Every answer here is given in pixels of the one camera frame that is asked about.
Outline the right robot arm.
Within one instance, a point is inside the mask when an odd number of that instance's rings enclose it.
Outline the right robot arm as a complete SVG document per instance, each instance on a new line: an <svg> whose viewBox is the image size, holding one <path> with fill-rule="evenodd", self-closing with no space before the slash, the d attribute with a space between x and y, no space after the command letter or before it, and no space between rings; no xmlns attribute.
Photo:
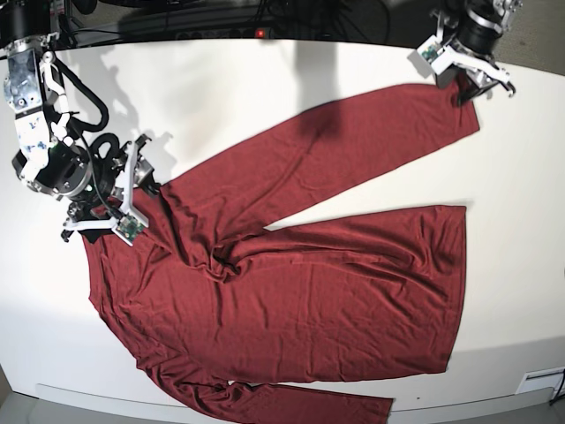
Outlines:
<svg viewBox="0 0 565 424"><path fill-rule="evenodd" d="M48 1L1 3L4 99L19 143L12 166L33 192L69 200L64 241L75 232L90 242L113 232L131 246L149 227L133 204L134 190L160 192L141 153L150 139L142 134L121 143L106 132L107 105L57 57L58 37Z"/></svg>

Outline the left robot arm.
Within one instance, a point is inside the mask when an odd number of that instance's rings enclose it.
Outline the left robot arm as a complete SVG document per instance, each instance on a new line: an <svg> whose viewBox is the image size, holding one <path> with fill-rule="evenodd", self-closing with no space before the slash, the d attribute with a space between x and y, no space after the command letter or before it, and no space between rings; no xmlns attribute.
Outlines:
<svg viewBox="0 0 565 424"><path fill-rule="evenodd" d="M442 1L432 12L436 31L409 55L424 76L433 76L437 88L452 82L458 93L452 103L461 107L500 85L510 97L516 88L500 67L494 49L511 28L521 1Z"/></svg>

